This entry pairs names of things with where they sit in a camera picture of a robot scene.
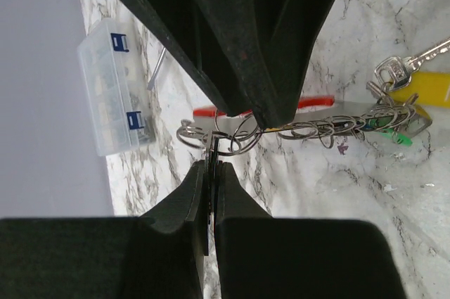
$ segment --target silver key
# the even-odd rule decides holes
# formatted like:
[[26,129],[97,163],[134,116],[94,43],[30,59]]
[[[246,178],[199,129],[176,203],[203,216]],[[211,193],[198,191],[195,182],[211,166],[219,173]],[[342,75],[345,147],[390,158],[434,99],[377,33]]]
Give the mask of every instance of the silver key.
[[382,73],[387,72],[393,81],[387,88],[387,92],[399,90],[411,82],[412,74],[417,72],[425,61],[430,61],[439,54],[446,53],[449,50],[450,38],[435,44],[433,47],[415,56],[407,58],[391,56],[377,66],[375,76],[380,84],[383,84],[385,80],[382,77]]

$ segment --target gray wall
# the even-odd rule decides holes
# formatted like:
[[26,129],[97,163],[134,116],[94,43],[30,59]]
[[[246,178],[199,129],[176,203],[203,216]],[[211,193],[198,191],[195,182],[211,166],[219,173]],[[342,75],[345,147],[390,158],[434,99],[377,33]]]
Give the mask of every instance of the gray wall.
[[76,48],[79,0],[0,0],[0,217],[111,215]]

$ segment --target red plastic object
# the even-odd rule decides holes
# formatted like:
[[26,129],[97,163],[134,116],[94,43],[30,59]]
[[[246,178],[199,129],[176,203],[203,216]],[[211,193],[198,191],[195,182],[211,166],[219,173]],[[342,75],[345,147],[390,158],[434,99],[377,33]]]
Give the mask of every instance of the red plastic object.
[[[333,95],[326,96],[314,96],[314,97],[301,97],[298,101],[297,109],[314,107],[314,106],[328,106],[331,107],[335,103],[335,97]],[[217,108],[214,106],[208,106],[203,108],[194,109],[192,112],[193,117],[214,117]],[[251,113],[251,110],[242,113],[245,115]],[[219,116],[225,116],[226,113],[219,111]]]

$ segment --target white marble countertop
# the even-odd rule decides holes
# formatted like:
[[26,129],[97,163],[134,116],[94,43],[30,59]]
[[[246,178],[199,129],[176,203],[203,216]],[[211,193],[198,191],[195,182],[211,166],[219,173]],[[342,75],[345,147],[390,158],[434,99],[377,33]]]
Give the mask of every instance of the white marble countertop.
[[[146,73],[159,41],[118,0],[81,0],[86,32],[102,17],[133,20]],[[391,55],[409,56],[450,36],[450,0],[336,0],[316,41],[304,95],[334,94],[374,102],[365,90],[373,69]],[[450,55],[424,70],[450,72]],[[168,56],[149,93],[157,141],[107,157],[116,215],[140,215],[174,190],[200,152],[175,137],[180,120],[209,105],[206,96]],[[228,159],[241,185],[277,217],[368,220],[390,242],[410,298],[450,296],[450,110],[426,108],[433,125],[395,146],[377,134],[361,143],[338,138],[342,155],[318,141],[266,135],[249,153]],[[207,260],[205,298],[219,298],[217,266]]]

